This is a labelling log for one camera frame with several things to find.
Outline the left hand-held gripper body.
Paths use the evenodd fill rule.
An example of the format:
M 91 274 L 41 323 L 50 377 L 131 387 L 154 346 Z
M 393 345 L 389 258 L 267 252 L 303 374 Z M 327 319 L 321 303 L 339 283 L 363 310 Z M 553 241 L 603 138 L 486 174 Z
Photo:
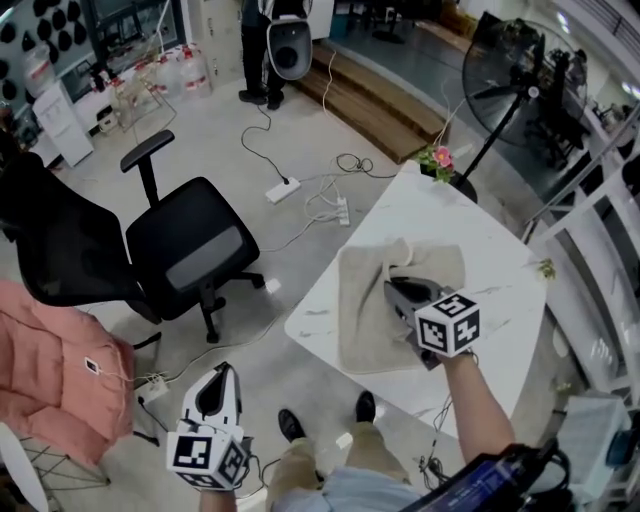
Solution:
M 208 373 L 186 392 L 176 429 L 167 434 L 166 468 L 199 491 L 234 491 L 250 459 L 250 438 L 240 425 L 239 379 L 235 371 L 234 414 L 201 414 L 195 398 Z

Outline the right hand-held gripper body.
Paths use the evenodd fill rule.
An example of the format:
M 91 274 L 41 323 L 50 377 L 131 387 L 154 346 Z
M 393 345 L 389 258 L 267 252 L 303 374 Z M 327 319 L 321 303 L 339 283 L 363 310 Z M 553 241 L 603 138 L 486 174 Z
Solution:
M 392 311 L 407 326 L 405 340 L 428 370 L 441 364 L 440 356 L 451 358 L 470 353 L 480 338 L 479 305 L 461 291 L 440 285 L 438 299 L 413 304 L 413 309 L 414 317 L 410 320 L 402 320 Z

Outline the beige towel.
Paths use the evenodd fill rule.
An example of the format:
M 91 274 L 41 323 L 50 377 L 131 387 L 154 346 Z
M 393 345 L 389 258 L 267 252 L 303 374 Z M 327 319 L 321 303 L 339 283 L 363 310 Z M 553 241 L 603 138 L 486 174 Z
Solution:
M 394 277 L 430 279 L 457 291 L 465 263 L 457 245 L 403 238 L 377 246 L 348 246 L 338 257 L 338 349 L 341 369 L 372 374 L 422 365 L 409 342 L 409 326 L 393 311 L 384 282 Z

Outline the person's right forearm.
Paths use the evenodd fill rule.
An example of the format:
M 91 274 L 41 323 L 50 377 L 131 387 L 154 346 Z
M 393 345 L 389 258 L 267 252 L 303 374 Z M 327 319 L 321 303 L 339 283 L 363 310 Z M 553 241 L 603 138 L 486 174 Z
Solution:
M 472 355 L 439 357 L 446 374 L 461 453 L 466 463 L 498 455 L 516 442 L 512 424 Z

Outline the person's black shoe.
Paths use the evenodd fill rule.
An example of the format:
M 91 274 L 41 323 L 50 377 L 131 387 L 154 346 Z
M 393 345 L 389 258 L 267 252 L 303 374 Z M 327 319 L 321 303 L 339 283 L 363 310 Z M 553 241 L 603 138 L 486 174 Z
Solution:
M 355 405 L 355 420 L 357 423 L 372 424 L 376 418 L 376 403 L 373 394 L 363 391 Z
M 300 421 L 289 409 L 281 409 L 278 412 L 278 425 L 281 434 L 289 443 L 306 437 Z

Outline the person's right black shoe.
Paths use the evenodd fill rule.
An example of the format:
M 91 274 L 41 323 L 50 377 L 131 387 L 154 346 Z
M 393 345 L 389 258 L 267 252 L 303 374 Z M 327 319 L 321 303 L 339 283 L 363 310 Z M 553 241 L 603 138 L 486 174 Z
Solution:
M 357 423 L 372 424 L 376 418 L 376 403 L 373 394 L 363 391 L 355 405 L 355 420 Z

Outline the person's khaki trousers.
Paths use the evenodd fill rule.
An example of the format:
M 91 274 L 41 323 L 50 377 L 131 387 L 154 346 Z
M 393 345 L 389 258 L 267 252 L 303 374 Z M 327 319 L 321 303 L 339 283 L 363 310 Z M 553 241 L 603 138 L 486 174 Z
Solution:
M 352 426 L 350 435 L 350 450 L 345 464 L 340 467 L 372 470 L 411 485 L 408 472 L 386 447 L 382 434 L 374 424 L 356 423 Z M 294 489 L 317 490 L 324 481 L 316 474 L 315 452 L 311 441 L 307 437 L 295 440 L 276 465 L 267 491 L 265 511 L 270 512 L 275 500 L 283 497 L 286 492 Z

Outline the black mesh office chair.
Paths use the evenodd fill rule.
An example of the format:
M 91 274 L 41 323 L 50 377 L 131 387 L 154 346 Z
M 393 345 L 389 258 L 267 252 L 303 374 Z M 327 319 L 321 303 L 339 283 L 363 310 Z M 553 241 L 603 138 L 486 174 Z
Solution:
M 117 216 L 79 195 L 35 153 L 23 152 L 0 170 L 0 229 L 15 243 L 22 281 L 54 307 L 123 301 L 153 324 L 200 307 L 206 339 L 219 340 L 214 314 L 230 280 L 256 289 L 249 271 L 258 245 L 239 215 L 204 177 L 159 197 L 151 158 L 174 140 L 162 130 L 120 162 L 138 169 L 148 209 L 126 230 Z

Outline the pink cushion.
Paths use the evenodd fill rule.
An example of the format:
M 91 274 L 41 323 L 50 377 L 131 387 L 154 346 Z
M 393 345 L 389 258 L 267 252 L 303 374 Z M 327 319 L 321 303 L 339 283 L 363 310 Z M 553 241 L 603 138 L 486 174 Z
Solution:
M 133 377 L 132 346 L 94 316 L 0 280 L 0 422 L 95 467 L 133 432 Z

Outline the white shelving rack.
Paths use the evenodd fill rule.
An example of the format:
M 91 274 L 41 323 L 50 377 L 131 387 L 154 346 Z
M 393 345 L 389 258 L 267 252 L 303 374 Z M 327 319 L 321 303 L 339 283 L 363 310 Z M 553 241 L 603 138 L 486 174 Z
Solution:
M 556 278 L 547 304 L 589 384 L 640 403 L 640 148 L 600 152 L 523 236 Z

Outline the side table with pale cloth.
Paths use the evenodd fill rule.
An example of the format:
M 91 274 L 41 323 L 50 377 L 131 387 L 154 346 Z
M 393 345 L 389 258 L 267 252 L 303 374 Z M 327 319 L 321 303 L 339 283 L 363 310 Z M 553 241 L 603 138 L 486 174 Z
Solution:
M 616 395 L 569 398 L 556 435 L 571 466 L 569 489 L 580 505 L 598 501 L 614 474 L 606 462 L 614 437 L 631 427 L 623 400 Z

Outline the black standing fan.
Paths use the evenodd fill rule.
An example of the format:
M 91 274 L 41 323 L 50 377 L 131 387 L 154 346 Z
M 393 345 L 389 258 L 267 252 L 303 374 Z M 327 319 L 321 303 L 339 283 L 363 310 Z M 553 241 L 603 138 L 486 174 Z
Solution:
M 487 137 L 459 188 L 470 188 L 471 174 L 499 144 L 536 194 L 548 197 L 591 136 L 583 51 L 540 23 L 484 12 L 464 56 L 462 86 Z

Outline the white drawer unit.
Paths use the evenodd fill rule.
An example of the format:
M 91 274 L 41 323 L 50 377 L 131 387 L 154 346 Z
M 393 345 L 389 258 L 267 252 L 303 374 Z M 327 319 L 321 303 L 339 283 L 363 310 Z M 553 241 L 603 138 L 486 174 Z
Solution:
M 75 167 L 94 150 L 61 81 L 51 82 L 35 100 L 33 112 L 59 155 Z

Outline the cluster of clear water jugs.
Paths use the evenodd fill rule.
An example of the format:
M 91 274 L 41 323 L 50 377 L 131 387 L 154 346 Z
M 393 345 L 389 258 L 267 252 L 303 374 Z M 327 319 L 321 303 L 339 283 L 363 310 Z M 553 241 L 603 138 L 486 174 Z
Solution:
M 165 50 L 135 70 L 152 92 L 167 100 L 204 98 L 212 92 L 206 59 L 194 43 Z

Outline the wall of black pouches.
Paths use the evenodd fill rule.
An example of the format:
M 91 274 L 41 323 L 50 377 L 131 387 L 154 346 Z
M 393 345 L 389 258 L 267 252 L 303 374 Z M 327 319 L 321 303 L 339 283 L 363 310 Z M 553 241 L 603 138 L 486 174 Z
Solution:
M 27 102 L 27 54 L 47 47 L 54 73 L 76 101 L 89 91 L 81 69 L 95 62 L 80 0 L 0 0 L 0 101 Z

